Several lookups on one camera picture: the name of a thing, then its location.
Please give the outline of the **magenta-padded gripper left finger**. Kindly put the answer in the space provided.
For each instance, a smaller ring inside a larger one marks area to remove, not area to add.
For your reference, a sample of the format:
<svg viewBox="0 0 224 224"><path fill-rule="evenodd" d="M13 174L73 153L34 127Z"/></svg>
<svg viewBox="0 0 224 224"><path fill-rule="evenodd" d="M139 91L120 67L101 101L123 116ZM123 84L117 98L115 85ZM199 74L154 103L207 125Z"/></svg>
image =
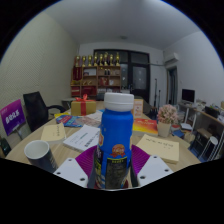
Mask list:
<svg viewBox="0 0 224 224"><path fill-rule="evenodd" d="M67 158L54 172L54 175L70 181L78 186L93 189L95 185L93 146L82 152L76 158Z"/></svg>

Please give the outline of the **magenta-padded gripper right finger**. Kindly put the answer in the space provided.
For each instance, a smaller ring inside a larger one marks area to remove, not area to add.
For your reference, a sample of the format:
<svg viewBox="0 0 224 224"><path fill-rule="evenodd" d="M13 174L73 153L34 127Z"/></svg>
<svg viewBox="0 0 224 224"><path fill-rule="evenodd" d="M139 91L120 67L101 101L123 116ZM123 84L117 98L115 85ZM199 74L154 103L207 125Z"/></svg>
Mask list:
<svg viewBox="0 0 224 224"><path fill-rule="evenodd" d="M159 156L149 155L139 147L132 146L130 176L133 187L143 187L172 173Z"/></svg>

